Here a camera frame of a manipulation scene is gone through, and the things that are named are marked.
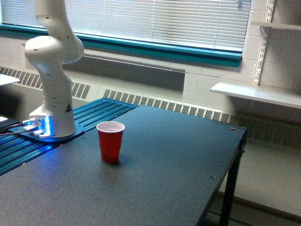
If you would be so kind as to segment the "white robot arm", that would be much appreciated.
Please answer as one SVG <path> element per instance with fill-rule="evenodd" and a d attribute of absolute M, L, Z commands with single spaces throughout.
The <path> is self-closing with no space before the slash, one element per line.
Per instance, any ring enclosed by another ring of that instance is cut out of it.
<path fill-rule="evenodd" d="M 82 41 L 74 34 L 63 0 L 36 0 L 37 20 L 48 34 L 28 40 L 25 56 L 37 69 L 43 86 L 42 105 L 29 117 L 39 119 L 34 135 L 40 138 L 67 137 L 76 133 L 72 106 L 72 81 L 63 65 L 82 58 Z"/>

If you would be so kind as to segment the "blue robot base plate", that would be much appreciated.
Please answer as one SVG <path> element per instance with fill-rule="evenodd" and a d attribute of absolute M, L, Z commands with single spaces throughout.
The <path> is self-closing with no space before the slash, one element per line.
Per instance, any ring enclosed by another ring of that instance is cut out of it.
<path fill-rule="evenodd" d="M 80 125 L 79 123 L 75 123 L 76 125 L 76 129 L 77 131 L 70 135 L 70 136 L 66 136 L 66 137 L 48 137 L 48 138 L 40 138 L 36 135 L 34 135 L 31 132 L 25 132 L 25 133 L 20 133 L 19 135 L 22 138 L 26 138 L 29 140 L 33 140 L 33 141 L 37 141 L 37 142 L 42 142 L 42 143 L 54 143 L 54 144 L 64 144 L 70 140 L 73 140 L 79 136 L 81 136 L 84 133 L 84 127 L 82 125 Z"/>

